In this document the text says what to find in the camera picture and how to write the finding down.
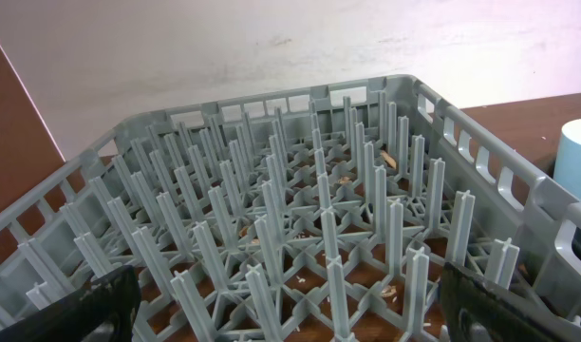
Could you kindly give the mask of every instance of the brown panel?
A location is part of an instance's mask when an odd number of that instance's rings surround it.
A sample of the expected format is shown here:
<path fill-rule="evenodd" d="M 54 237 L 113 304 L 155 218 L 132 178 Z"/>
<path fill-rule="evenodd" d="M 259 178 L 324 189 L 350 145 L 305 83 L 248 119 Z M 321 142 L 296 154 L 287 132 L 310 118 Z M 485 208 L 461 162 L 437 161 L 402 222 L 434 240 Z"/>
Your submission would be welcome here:
<path fill-rule="evenodd" d="M 0 212 L 64 163 L 0 48 Z M 23 218 L 30 229 L 37 229 L 33 226 L 43 218 L 39 212 L 34 218 L 32 214 L 29 210 Z M 13 236 L 8 230 L 3 231 L 0 234 L 0 263 L 15 248 Z"/>

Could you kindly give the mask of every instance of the wall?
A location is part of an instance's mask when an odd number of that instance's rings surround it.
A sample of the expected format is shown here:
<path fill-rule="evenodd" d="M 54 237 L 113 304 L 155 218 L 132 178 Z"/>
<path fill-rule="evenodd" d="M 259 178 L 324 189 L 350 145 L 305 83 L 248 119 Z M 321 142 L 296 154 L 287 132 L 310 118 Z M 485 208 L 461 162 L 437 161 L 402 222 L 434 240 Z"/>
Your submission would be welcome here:
<path fill-rule="evenodd" d="M 67 158 L 145 110 L 412 73 L 460 107 L 581 92 L 581 0 L 0 0 Z"/>

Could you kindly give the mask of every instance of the dish rack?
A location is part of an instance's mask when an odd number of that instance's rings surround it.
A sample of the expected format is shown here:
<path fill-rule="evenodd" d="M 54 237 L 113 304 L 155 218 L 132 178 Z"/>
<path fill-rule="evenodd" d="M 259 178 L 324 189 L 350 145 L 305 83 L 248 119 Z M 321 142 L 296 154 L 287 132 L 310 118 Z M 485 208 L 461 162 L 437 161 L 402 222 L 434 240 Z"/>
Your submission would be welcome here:
<path fill-rule="evenodd" d="M 293 339 L 310 320 L 354 341 L 368 314 L 446 340 L 445 261 L 579 321 L 576 227 L 578 199 L 413 76 L 147 112 L 0 214 L 18 244 L 0 330 L 123 264 L 136 341 Z"/>

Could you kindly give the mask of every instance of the gray plastic dish rack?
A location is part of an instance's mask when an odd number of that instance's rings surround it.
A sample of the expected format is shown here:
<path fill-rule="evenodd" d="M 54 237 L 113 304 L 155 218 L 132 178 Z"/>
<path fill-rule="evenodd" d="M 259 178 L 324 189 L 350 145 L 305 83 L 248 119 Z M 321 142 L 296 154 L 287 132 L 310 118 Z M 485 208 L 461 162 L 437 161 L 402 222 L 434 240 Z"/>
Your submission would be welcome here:
<path fill-rule="evenodd" d="M 119 154 L 103 163 L 111 142 Z M 67 178 L 78 169 L 76 192 Z M 524 205 L 515 177 L 530 188 Z M 60 210 L 45 200 L 57 187 Z M 30 235 L 18 218 L 32 207 L 44 224 Z M 0 234 L 18 241 L 0 264 L 0 330 L 122 264 L 140 270 L 143 289 L 157 287 L 135 341 L 283 340 L 308 316 L 353 341 L 366 312 L 401 340 L 446 340 L 444 327 L 424 322 L 438 289 L 431 275 L 446 260 L 578 322 L 576 226 L 579 200 L 412 76 L 148 112 L 0 214 Z M 349 280 L 363 265 L 381 279 Z M 306 269 L 323 280 L 302 290 Z M 154 331 L 150 319 L 171 304 L 180 309 Z"/>

